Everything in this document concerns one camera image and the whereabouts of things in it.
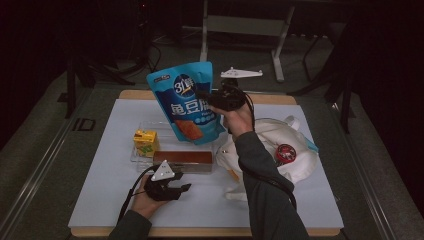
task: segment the wooden table edge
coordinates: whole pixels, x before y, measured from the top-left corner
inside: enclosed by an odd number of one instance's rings
[[[107,237],[113,227],[74,227],[71,233],[75,237]],[[333,237],[340,233],[339,228],[308,228],[311,237]],[[188,227],[152,227],[150,237],[251,237],[250,228],[188,228]]]
[[[249,96],[257,104],[297,105],[294,97],[288,95],[250,93]],[[123,90],[119,99],[156,100],[150,90]]]

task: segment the black cable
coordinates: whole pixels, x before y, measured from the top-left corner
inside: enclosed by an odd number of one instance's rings
[[[349,237],[347,236],[344,228],[340,229],[340,232],[342,232],[343,236],[345,237],[346,240],[349,240]]]
[[[241,161],[239,161],[238,163],[239,163],[240,169],[243,172],[245,172],[246,174],[248,174],[249,176],[254,177],[254,178],[256,178],[260,181],[269,183],[272,186],[274,186],[274,187],[282,190],[283,192],[285,192],[289,196],[289,199],[290,199],[291,204],[293,205],[293,208],[295,210],[297,210],[296,198],[295,198],[294,194],[292,193],[292,191],[290,191],[290,189],[286,185],[284,185],[283,183],[279,182],[276,179],[272,179],[272,178],[265,177],[265,176],[262,176],[262,175],[255,173],[254,171],[252,171],[252,170],[248,169],[246,166],[244,166]]]
[[[141,178],[142,178],[142,177],[143,177],[143,176],[144,176],[147,172],[149,172],[149,171],[151,171],[151,170],[154,170],[154,171],[155,171],[155,170],[157,170],[158,168],[159,168],[159,165],[151,166],[151,167],[147,168],[146,170],[144,170],[144,171],[140,174],[140,176],[137,178],[137,180],[135,181],[135,183],[134,183],[133,187],[132,187],[132,188],[128,191],[127,198],[125,199],[125,202],[122,204],[121,211],[119,212],[118,222],[119,222],[119,221],[121,221],[121,219],[124,217],[124,215],[125,215],[125,211],[127,210],[128,205],[129,205],[129,203],[130,203],[131,197],[137,194],[137,193],[136,193],[136,194],[133,194],[133,193],[134,193],[135,188],[137,187],[138,182],[141,180]]]

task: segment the red logo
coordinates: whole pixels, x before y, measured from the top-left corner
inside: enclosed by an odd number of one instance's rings
[[[275,157],[278,161],[277,166],[291,163],[296,159],[296,150],[288,144],[281,144],[275,151]]]

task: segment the white cloth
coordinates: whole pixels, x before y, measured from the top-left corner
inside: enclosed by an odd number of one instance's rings
[[[307,139],[298,131],[299,122],[294,116],[289,116],[284,121],[269,118],[255,121],[255,131],[274,159],[275,150],[281,144],[288,144],[295,149],[296,159],[291,163],[277,167],[279,173],[293,184],[307,178],[315,170],[318,161],[318,152],[308,147]],[[218,149],[216,160],[218,165],[233,171],[237,175],[239,185],[227,192],[226,198],[247,201],[238,158],[232,136],[229,135],[227,142]]]

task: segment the yellow juice box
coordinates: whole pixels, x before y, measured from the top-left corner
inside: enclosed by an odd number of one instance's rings
[[[159,140],[156,131],[137,129],[134,134],[134,146],[142,157],[153,157],[159,150]]]

